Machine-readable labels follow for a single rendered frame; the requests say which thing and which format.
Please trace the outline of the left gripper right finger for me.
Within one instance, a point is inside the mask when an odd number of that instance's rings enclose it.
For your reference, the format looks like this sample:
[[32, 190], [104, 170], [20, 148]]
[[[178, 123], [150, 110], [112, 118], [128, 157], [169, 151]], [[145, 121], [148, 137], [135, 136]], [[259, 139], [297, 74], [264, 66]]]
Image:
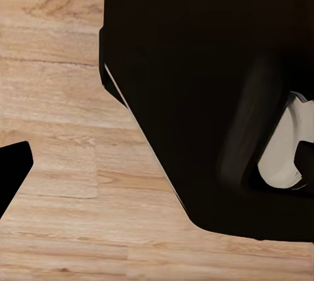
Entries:
[[298, 142], [294, 165], [314, 192], [314, 143]]

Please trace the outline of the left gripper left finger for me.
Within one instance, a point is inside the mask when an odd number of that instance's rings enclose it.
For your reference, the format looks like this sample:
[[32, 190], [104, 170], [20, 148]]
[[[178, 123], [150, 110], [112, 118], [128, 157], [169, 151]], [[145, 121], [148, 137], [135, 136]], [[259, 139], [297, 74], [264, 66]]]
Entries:
[[0, 219], [33, 167], [29, 142], [0, 148]]

